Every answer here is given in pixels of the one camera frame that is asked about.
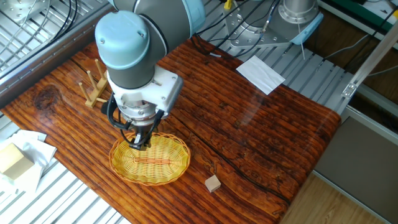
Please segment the wooden stand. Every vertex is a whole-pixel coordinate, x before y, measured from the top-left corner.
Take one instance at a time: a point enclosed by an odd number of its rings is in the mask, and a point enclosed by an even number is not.
[[[90,95],[88,95],[86,89],[83,87],[83,84],[79,83],[79,86],[80,86],[85,98],[87,99],[85,104],[86,104],[86,106],[88,106],[90,108],[93,108],[97,101],[102,102],[102,103],[107,102],[107,100],[101,99],[100,96],[101,96],[102,92],[104,92],[106,85],[108,84],[108,80],[106,79],[105,74],[101,70],[100,63],[99,63],[98,59],[95,59],[95,64],[97,65],[99,74],[101,75],[101,79],[99,80],[98,83],[95,82],[93,76],[91,75],[91,72],[87,71],[88,78],[90,78],[91,84],[93,85],[93,88],[94,88],[93,92]]]

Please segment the wooden floor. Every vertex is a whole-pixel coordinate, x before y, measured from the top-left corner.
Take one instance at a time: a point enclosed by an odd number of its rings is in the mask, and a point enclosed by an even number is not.
[[[333,187],[311,174],[281,224],[383,223]]]

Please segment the light blue robot joint cap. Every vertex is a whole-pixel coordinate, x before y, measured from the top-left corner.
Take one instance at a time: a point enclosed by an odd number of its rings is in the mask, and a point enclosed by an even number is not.
[[[139,63],[149,48],[144,20],[129,11],[110,12],[95,28],[99,56],[107,67],[124,70]]]
[[[205,6],[202,0],[182,0],[187,11],[191,36],[198,31],[206,21]]]

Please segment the robotic arm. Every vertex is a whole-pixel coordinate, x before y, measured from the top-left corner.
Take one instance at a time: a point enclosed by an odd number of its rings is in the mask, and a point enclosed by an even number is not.
[[[145,150],[161,119],[168,117],[183,80],[156,66],[205,23],[202,0],[110,0],[119,9],[101,18],[95,29],[99,56],[113,90],[106,105],[109,122],[134,129],[127,142]],[[119,108],[119,121],[113,113]],[[121,123],[120,115],[126,120]]]

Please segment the cylindrical metal part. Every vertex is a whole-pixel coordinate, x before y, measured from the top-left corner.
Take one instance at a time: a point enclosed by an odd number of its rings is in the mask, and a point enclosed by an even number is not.
[[[284,0],[278,7],[280,16],[291,24],[304,24],[317,16],[316,0]]]
[[[284,0],[285,7],[295,13],[303,13],[310,10],[315,0]]]

